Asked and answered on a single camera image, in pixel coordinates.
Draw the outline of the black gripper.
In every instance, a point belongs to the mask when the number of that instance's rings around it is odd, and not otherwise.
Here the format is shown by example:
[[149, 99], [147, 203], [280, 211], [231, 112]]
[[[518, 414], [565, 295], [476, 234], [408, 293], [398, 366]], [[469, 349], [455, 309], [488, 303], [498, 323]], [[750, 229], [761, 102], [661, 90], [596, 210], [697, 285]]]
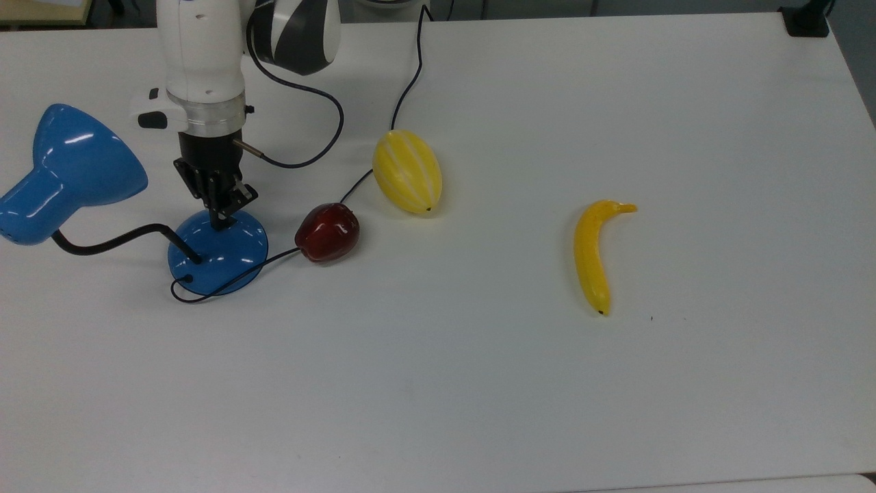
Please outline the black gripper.
[[175, 160], [182, 180], [195, 199], [207, 201], [211, 227], [222, 231], [232, 224], [227, 214], [234, 214], [249, 205], [259, 193], [241, 181], [239, 162], [243, 150], [234, 142], [241, 140], [241, 132], [206, 138], [179, 132], [179, 152]]

